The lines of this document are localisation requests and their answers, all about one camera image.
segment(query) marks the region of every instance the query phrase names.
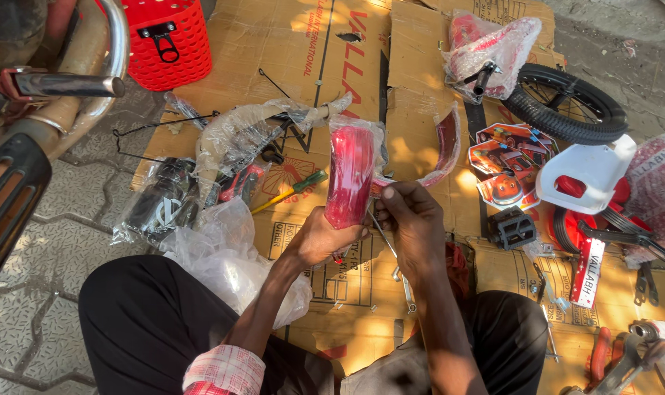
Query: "motorcycle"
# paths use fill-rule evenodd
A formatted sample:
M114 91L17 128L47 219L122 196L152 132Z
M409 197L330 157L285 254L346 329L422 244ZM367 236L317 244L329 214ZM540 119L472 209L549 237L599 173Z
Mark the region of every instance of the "motorcycle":
M26 64L43 39L59 60ZM52 161L82 138L125 92L130 37L114 0L0 2L0 270L52 176Z

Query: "green screwdriver handle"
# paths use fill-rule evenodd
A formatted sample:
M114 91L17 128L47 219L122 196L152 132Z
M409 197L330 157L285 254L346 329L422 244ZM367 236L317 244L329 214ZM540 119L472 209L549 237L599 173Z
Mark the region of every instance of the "green screwdriver handle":
M306 179L302 180L301 182L293 184L293 190L296 191L296 193L301 193L303 192L303 189L306 189L310 185L317 184L327 179L328 173L325 173L325 170L318 170L310 176L307 176Z

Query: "checkered shirt sleeve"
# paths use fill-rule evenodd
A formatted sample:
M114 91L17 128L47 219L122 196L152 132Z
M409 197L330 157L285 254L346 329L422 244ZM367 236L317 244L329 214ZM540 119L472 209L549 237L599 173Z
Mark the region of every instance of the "checkered shirt sleeve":
M221 345L200 354L183 377L185 395L258 395L264 362L238 346Z

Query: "bicycle wheel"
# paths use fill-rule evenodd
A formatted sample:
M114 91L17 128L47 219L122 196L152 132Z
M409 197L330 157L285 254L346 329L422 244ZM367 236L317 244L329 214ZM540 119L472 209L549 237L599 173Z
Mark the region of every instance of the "bicycle wheel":
M571 143L600 146L627 131L627 116L609 95L576 76L525 64L506 108L546 134Z

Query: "hand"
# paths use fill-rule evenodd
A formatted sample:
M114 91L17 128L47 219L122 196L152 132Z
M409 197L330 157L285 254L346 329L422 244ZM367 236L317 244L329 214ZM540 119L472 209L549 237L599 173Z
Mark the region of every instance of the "hand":
M376 208L381 228L393 232L400 271L414 288L424 278L447 277L442 207L419 182L388 185Z
M327 260L333 252L344 250L355 241L371 235L367 229L371 224L370 218L367 218L364 225L335 230L324 213L324 206L315 207L282 254L295 256L301 272Z

